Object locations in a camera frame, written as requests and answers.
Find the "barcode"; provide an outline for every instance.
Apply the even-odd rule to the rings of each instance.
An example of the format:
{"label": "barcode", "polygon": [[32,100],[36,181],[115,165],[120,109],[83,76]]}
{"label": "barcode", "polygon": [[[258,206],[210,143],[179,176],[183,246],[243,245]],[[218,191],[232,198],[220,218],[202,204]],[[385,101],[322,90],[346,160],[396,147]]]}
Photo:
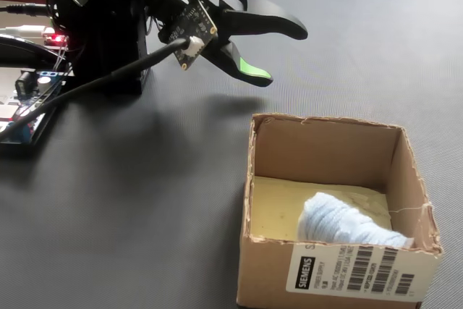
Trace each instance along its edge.
{"label": "barcode", "polygon": [[396,288],[396,295],[406,295],[412,286],[414,274],[402,274],[399,285]]}
{"label": "barcode", "polygon": [[373,246],[359,246],[357,257],[355,258],[354,268],[347,285],[348,291],[360,291],[362,289],[365,275],[367,274],[368,265],[370,264]]}
{"label": "barcode", "polygon": [[384,287],[388,282],[389,275],[391,275],[392,266],[397,257],[397,250],[395,249],[384,249],[383,258],[376,274],[375,282],[371,288],[372,293],[383,293]]}

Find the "red led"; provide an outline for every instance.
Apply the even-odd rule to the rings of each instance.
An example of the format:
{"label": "red led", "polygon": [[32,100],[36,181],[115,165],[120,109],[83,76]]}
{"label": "red led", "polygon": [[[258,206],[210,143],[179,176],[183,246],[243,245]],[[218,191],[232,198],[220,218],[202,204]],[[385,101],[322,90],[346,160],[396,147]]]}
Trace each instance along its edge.
{"label": "red led", "polygon": [[55,43],[62,43],[65,40],[64,35],[54,35],[51,40],[53,40]]}

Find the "yellow foam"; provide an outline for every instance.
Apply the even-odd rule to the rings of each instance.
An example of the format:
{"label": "yellow foam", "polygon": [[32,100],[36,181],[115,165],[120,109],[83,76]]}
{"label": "yellow foam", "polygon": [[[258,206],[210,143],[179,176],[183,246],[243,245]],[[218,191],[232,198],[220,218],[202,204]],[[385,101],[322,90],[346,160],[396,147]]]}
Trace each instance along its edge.
{"label": "yellow foam", "polygon": [[386,196],[364,187],[319,185],[255,177],[252,193],[251,234],[269,239],[296,240],[297,220],[307,199],[317,192],[332,195],[391,229]]}

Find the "circuit board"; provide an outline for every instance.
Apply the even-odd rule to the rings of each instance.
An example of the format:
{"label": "circuit board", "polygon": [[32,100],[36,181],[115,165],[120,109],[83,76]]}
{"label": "circuit board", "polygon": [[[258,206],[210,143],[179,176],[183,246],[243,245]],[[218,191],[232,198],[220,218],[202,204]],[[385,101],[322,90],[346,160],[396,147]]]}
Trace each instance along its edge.
{"label": "circuit board", "polygon": [[[47,94],[40,93],[39,90],[34,89],[29,98],[21,101],[18,98],[17,91],[13,90],[12,96],[7,100],[7,103],[0,105],[0,108],[15,108],[15,111],[13,114],[5,114],[4,117],[2,117],[0,112],[0,132],[5,130],[18,117],[25,116],[43,103],[59,95],[61,87],[64,84],[61,80],[63,72],[36,72],[36,74],[37,77],[49,77],[53,84],[52,88]],[[0,142],[0,154],[32,150],[50,122],[54,112],[55,108],[45,114],[41,114],[37,119],[14,133],[9,139]]]}
{"label": "circuit board", "polygon": [[194,57],[183,54],[182,50],[175,52],[175,57],[183,70],[187,70],[191,67],[203,48],[205,48],[216,35],[217,27],[214,25],[211,17],[199,0],[191,3],[183,10],[169,36],[169,42],[177,38],[189,38],[190,36],[196,36],[204,42],[204,46]]}

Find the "white label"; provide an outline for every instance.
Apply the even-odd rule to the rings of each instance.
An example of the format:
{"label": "white label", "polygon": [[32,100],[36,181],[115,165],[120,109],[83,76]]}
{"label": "white label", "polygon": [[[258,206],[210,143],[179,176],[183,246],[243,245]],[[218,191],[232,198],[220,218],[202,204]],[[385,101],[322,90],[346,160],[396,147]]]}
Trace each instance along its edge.
{"label": "white label", "polygon": [[359,245],[294,245],[286,290],[421,302],[440,255]]}

